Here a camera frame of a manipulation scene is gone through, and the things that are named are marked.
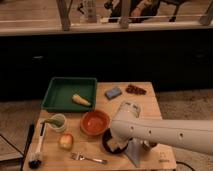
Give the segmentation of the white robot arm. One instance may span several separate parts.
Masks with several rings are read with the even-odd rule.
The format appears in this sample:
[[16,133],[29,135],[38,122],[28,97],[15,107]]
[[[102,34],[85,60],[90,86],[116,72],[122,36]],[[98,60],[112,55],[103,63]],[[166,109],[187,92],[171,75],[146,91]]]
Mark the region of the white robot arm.
[[138,138],[213,155],[213,121],[140,118],[137,103],[123,101],[110,123],[117,142]]

